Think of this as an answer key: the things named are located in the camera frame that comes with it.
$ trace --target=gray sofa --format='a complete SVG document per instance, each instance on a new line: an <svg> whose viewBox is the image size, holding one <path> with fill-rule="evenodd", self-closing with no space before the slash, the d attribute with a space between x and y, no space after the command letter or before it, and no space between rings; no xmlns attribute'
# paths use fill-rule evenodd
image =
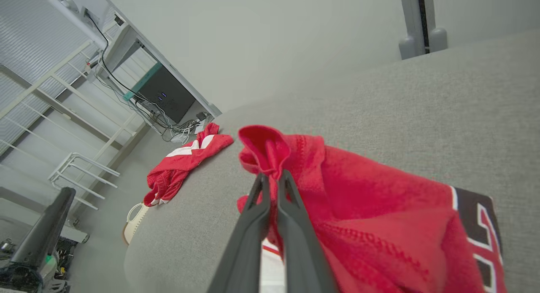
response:
<svg viewBox="0 0 540 293"><path fill-rule="evenodd" d="M125 258L134 291L205 292L254 177L240 167L248 124L322 135L333 145L490 195L509 292L540 288L540 30L447 49L219 116L235 143L150 208Z"/></svg>

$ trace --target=red towel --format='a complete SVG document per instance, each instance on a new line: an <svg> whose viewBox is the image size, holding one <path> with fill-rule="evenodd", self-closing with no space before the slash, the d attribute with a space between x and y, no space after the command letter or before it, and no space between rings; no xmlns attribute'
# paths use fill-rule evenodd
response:
<svg viewBox="0 0 540 293"><path fill-rule="evenodd" d="M197 134L197 139L172 151L150 171L147 181L152 190L144 197L146 206L168 203L178 193L189 171L233 143L231 136L218 134L218 130L217 124L208 124Z"/></svg>
<svg viewBox="0 0 540 293"><path fill-rule="evenodd" d="M286 169L342 293L484 292L453 188L326 146L320 136L284 136L267 126L246 126L239 137L245 170L271 178L268 240L283 254L274 181ZM240 211L246 200L238 199ZM497 273L486 291L505 293L498 244L482 256Z"/></svg>

